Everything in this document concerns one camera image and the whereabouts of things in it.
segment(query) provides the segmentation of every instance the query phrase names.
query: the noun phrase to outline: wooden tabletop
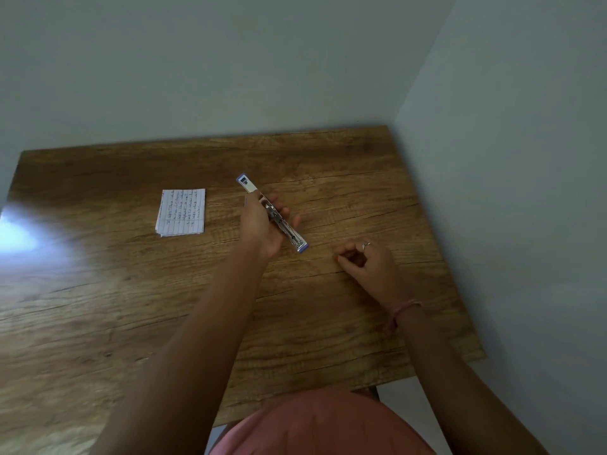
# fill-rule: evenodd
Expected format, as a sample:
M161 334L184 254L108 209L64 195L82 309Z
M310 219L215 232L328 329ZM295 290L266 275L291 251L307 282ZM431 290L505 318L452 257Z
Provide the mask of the wooden tabletop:
M388 246L464 359L484 356L386 127L24 152L2 219L2 453L91 444L236 241L242 172L302 214L310 247L270 262L216 424L298 390L414 375L331 259L347 237ZM157 235L162 190L200 188L205 232Z

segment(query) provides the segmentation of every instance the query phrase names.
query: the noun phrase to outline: person's left arm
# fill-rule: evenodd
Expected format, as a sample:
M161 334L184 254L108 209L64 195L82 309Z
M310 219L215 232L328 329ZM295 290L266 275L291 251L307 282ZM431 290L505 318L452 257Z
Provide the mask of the person's left arm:
M238 244L112 413L91 454L187 453L205 447L263 272L283 240L258 197L258 191L247 195ZM269 200L288 218L288 208L276 197ZM292 225L299 225L298 216Z

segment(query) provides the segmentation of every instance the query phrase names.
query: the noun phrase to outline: person's right arm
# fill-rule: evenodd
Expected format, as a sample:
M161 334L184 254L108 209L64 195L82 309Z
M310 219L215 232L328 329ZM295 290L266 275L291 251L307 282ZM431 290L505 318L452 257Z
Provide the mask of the person's right arm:
M391 252L363 238L336 249L339 265L392 313L411 300ZM419 305L396 318L407 351L454 454L546 454L523 424L451 347Z

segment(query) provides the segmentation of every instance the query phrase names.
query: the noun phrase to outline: forearm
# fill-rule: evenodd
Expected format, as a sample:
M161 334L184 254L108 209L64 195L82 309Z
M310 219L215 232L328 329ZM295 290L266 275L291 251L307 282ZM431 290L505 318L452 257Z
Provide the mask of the forearm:
M266 266L239 243L111 416L92 453L191 452L204 445Z
M397 322L415 372L454 453L546 453L465 364L420 306L403 311Z

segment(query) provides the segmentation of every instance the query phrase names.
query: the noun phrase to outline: wood grain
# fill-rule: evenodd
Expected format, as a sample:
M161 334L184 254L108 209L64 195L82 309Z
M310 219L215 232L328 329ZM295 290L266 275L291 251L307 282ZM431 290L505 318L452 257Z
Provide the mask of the wood grain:
M30 239L0 255L0 452L86 451L237 239L241 172L303 215L310 248L270 263L216 424L297 390L414 375L331 259L346 237L391 248L460 354L484 356L386 127L29 151L3 212ZM173 188L207 189L204 234L155 233Z

